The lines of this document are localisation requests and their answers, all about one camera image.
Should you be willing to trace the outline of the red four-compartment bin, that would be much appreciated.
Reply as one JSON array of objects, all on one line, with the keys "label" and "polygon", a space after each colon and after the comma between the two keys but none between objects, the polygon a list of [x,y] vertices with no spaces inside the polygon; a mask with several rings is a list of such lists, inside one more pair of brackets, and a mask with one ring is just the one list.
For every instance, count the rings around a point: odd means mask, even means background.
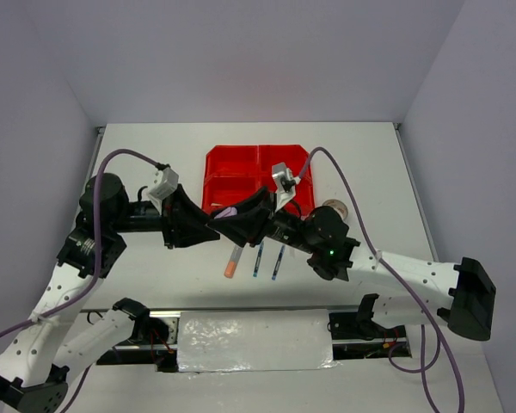
[{"label": "red four-compartment bin", "polygon": [[285,163],[296,175],[308,156],[301,145],[216,145],[206,154],[201,208],[211,213],[260,188],[273,192],[272,167]]}]

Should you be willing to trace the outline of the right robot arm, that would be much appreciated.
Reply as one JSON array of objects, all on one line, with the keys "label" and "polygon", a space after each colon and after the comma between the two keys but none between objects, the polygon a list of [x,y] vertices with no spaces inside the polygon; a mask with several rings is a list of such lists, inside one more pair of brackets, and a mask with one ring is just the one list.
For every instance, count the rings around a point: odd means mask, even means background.
[{"label": "right robot arm", "polygon": [[443,263],[373,253],[349,237],[348,225],[334,208],[320,206],[301,219],[278,209],[275,195],[266,188],[216,211],[208,225],[241,247],[271,238],[303,251],[324,280],[388,288],[386,294],[366,293],[359,302],[356,322],[365,336],[399,325],[438,323],[469,340],[491,337],[496,288],[475,259]]}]

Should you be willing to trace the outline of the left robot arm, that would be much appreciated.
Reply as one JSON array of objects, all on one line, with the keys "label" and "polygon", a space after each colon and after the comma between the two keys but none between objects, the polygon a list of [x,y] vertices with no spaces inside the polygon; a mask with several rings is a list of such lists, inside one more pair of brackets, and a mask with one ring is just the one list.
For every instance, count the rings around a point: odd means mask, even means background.
[{"label": "left robot arm", "polygon": [[19,412],[54,412],[72,381],[106,352],[122,342],[157,337],[163,322],[145,305],[123,298],[79,336],[65,340],[90,294],[126,250],[122,233],[161,232],[169,249],[219,240],[176,174],[165,174],[158,201],[131,201],[115,174],[87,182],[75,228],[58,253],[46,290],[0,354],[0,401]]}]

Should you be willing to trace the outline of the blue pen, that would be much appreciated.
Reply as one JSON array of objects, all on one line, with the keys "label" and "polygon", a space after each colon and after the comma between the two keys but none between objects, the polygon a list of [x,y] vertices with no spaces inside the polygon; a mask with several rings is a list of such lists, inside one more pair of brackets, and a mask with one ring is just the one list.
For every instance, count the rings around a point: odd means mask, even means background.
[{"label": "blue pen", "polygon": [[272,273],[272,277],[271,277],[272,280],[276,280],[278,277],[278,274],[280,271],[280,265],[282,263],[285,251],[286,251],[286,246],[284,244],[282,244],[279,249],[279,254],[277,255],[275,264],[274,264],[273,273]]},{"label": "blue pen", "polygon": [[257,276],[259,274],[264,246],[265,246],[265,242],[262,240],[258,246],[258,250],[257,250],[256,258],[255,258],[255,265],[253,268],[253,278],[257,278]]}]

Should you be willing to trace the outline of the black mounting rail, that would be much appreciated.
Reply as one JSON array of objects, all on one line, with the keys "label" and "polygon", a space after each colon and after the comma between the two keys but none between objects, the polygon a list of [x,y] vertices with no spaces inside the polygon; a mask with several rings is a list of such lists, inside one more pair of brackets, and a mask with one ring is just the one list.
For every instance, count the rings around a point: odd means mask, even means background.
[{"label": "black mounting rail", "polygon": [[365,327],[354,309],[154,311],[151,317],[148,337],[119,343],[98,365],[150,365],[162,373],[279,372],[411,355],[404,327]]}]

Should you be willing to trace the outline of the large clear tape roll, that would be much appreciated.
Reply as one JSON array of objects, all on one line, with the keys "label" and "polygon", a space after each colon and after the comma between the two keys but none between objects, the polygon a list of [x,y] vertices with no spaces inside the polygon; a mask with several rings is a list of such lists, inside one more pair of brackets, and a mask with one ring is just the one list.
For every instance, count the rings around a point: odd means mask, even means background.
[{"label": "large clear tape roll", "polygon": [[328,199],[323,202],[323,205],[325,207],[331,207],[332,209],[334,209],[341,216],[342,220],[347,219],[348,208],[341,200]]}]

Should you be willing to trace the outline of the purple highlighter cap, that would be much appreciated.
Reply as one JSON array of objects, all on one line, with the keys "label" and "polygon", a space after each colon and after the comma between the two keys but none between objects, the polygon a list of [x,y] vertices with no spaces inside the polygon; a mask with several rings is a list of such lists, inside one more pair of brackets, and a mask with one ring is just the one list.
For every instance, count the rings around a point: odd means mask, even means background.
[{"label": "purple highlighter cap", "polygon": [[222,218],[229,218],[232,216],[236,216],[238,214],[237,208],[234,206],[226,207],[225,209],[218,212],[214,218],[215,219],[222,219]]}]

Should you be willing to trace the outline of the silver foil sheet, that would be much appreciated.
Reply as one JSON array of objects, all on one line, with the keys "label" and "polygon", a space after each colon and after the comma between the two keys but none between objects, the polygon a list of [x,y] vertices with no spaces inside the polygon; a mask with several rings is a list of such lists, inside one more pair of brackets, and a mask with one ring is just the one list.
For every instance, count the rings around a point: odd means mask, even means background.
[{"label": "silver foil sheet", "polygon": [[184,373],[306,371],[335,366],[323,309],[181,314],[177,364]]}]

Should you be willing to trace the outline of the orange highlighter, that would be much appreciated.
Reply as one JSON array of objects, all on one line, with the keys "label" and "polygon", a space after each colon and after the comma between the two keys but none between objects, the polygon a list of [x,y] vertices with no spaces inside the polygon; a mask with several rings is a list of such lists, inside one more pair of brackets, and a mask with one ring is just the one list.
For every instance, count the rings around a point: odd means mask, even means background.
[{"label": "orange highlighter", "polygon": [[237,270],[237,265],[240,261],[242,253],[243,253],[243,247],[235,245],[231,252],[230,259],[228,260],[225,271],[224,271],[225,278],[228,278],[228,279],[233,278],[233,276],[235,275],[235,272]]}]

